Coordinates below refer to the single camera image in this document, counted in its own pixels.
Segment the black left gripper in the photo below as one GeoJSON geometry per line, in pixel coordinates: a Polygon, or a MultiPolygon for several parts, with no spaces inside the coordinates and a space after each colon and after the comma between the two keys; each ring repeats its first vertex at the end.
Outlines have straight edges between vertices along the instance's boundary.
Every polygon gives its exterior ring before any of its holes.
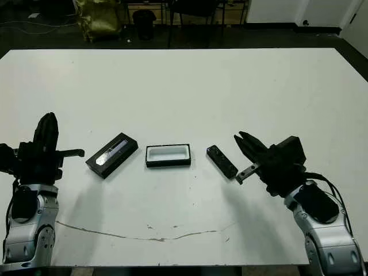
{"type": "Polygon", "coordinates": [[[33,142],[21,142],[15,151],[13,175],[22,185],[53,185],[62,178],[64,158],[84,157],[82,149],[56,150],[58,121],[53,112],[46,113],[37,124],[33,142]]]}

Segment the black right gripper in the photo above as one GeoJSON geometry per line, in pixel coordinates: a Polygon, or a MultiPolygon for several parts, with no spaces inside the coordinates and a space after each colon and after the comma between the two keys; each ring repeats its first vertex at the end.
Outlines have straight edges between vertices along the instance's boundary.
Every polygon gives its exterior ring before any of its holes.
{"type": "Polygon", "coordinates": [[[240,131],[234,135],[243,155],[253,164],[238,173],[236,180],[243,181],[256,174],[272,196],[285,198],[305,182],[306,157],[301,145],[272,145],[269,149],[256,137],[240,131]]]}

